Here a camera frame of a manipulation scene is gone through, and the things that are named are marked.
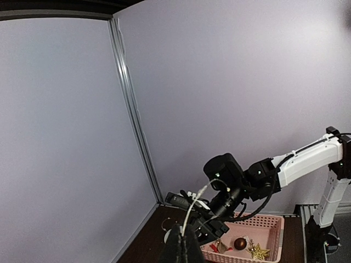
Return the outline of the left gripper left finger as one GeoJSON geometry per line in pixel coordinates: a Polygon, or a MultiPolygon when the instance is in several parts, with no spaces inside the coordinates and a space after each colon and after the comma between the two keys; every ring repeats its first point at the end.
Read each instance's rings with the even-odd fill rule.
{"type": "Polygon", "coordinates": [[[169,232],[167,242],[158,260],[159,263],[182,262],[182,236],[180,225],[175,224],[169,232]]]}

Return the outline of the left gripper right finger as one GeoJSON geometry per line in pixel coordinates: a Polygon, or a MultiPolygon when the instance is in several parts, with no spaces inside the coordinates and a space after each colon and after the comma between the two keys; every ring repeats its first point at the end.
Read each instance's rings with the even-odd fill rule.
{"type": "Polygon", "coordinates": [[[195,232],[191,228],[185,229],[182,237],[182,262],[203,263],[205,262],[200,245],[197,241],[195,232]]]}

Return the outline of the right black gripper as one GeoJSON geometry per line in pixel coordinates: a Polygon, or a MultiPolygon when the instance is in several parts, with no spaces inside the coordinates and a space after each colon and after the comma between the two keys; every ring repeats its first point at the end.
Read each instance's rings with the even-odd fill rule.
{"type": "Polygon", "coordinates": [[[218,193],[210,201],[209,210],[190,214],[189,227],[194,230],[200,245],[216,241],[229,231],[224,219],[234,217],[234,210],[245,197],[244,171],[232,154],[213,157],[203,171],[218,193]]]}

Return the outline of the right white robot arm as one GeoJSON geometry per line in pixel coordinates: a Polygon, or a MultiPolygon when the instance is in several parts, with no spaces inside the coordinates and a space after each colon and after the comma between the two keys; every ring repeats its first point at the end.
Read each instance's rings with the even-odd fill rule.
{"type": "Polygon", "coordinates": [[[328,127],[319,140],[285,155],[266,158],[243,170],[230,153],[215,156],[203,171],[218,193],[209,210],[198,210],[190,217],[200,245],[227,233],[230,222],[242,222],[259,214],[273,194],[297,179],[327,166],[330,177],[310,229],[318,237],[329,230],[338,205],[350,184],[350,133],[328,127]]]}

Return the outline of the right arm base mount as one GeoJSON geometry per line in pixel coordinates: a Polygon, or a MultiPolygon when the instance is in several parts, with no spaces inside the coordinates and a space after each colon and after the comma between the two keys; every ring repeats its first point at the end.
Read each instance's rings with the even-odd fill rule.
{"type": "Polygon", "coordinates": [[[330,226],[321,227],[316,221],[314,215],[310,217],[305,226],[305,233],[307,239],[307,252],[310,256],[320,253],[324,246],[339,246],[339,236],[336,232],[335,226],[332,223],[330,226]]]}

